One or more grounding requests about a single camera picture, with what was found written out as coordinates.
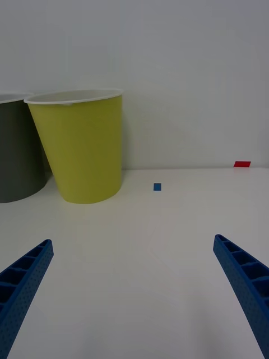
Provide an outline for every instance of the small blue block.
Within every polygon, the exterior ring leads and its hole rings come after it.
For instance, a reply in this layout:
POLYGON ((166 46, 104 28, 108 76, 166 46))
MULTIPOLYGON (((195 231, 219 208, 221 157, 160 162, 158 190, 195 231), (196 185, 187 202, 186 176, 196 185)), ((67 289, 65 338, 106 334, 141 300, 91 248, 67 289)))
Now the small blue block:
POLYGON ((213 251, 263 356, 269 359, 269 268, 220 234, 215 237, 213 251))
POLYGON ((161 191, 161 183, 154 183, 153 190, 154 191, 161 191))
POLYGON ((0 359, 7 358, 52 257, 52 242, 45 240, 0 273, 0 359))

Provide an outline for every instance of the red block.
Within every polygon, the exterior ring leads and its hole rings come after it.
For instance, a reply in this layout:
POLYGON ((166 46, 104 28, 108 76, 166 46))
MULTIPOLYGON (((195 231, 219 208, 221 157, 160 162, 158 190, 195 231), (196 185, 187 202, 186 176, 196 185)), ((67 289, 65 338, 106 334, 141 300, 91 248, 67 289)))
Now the red block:
POLYGON ((249 167, 251 165, 251 161, 235 161, 234 167, 249 167))

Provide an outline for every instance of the bucket rim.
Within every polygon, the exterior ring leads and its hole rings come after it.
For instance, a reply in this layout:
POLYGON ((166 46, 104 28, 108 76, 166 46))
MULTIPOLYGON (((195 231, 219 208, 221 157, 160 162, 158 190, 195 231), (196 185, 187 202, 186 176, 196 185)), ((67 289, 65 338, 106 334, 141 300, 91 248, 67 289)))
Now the bucket rim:
POLYGON ((72 105, 74 103, 110 99, 122 94, 123 90, 117 88, 78 89, 30 95, 24 99, 24 102, 32 105, 72 105))
POLYGON ((31 93, 0 92, 0 104, 23 101, 26 97, 32 96, 31 93))

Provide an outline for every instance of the gray bucket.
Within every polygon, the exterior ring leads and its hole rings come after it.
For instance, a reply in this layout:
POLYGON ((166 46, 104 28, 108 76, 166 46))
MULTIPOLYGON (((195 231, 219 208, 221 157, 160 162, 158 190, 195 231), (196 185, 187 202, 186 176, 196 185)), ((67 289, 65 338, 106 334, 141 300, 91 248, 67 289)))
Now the gray bucket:
POLYGON ((24 98, 0 94, 0 203, 33 195, 46 184, 41 143, 24 98))

